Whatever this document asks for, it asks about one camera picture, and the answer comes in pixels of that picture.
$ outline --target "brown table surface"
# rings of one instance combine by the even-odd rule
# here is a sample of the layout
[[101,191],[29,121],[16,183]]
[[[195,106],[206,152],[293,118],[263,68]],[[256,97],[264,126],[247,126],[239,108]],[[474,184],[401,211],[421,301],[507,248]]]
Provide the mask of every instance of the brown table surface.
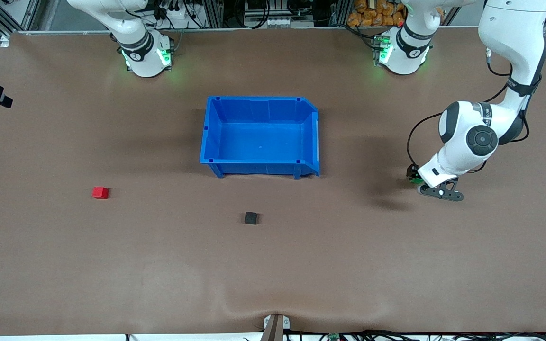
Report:
[[[408,132],[505,79],[475,29],[434,43],[397,76],[344,30],[187,33],[173,70],[141,79],[106,35],[13,36],[0,335],[253,332],[270,313],[314,332],[546,332],[546,65],[531,137],[446,202],[405,180]],[[199,164],[209,95],[307,97],[321,177],[214,177]],[[431,121],[412,148],[425,162],[441,145]]]

